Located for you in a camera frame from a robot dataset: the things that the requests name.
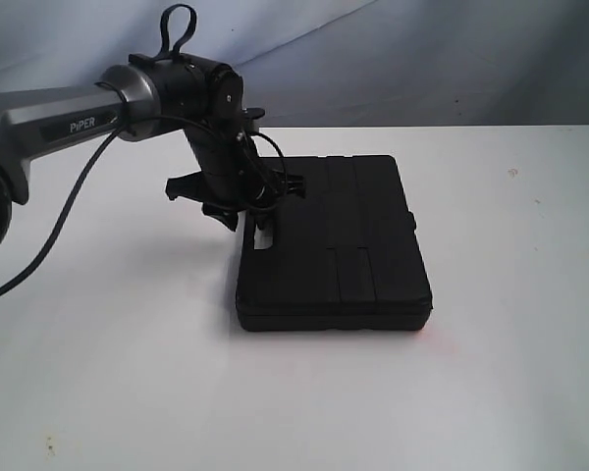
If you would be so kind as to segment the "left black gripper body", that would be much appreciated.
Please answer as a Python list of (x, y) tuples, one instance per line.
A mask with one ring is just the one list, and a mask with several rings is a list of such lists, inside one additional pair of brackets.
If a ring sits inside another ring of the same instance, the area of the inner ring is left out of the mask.
[[(305, 196), (305, 178), (289, 172), (281, 148), (260, 132), (256, 123), (208, 127), (185, 122), (184, 134), (199, 170), (168, 179), (165, 193), (169, 199), (189, 199), (216, 213), (250, 210), (265, 214), (274, 211), (290, 195)], [(254, 142), (257, 137), (277, 152), (278, 169), (269, 167), (259, 156)]]

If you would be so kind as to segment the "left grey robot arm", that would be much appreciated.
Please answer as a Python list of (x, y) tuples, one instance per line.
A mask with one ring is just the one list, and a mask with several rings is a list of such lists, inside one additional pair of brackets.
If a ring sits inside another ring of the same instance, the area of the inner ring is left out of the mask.
[(110, 132), (138, 142), (182, 131), (199, 169), (170, 179), (168, 197), (199, 202), (229, 229), (241, 211), (268, 219), (305, 183), (261, 161), (254, 123), (264, 112), (244, 108), (242, 95), (230, 66), (182, 53), (132, 55), (92, 86), (0, 92), (0, 244), (13, 206), (28, 201), (30, 163)]

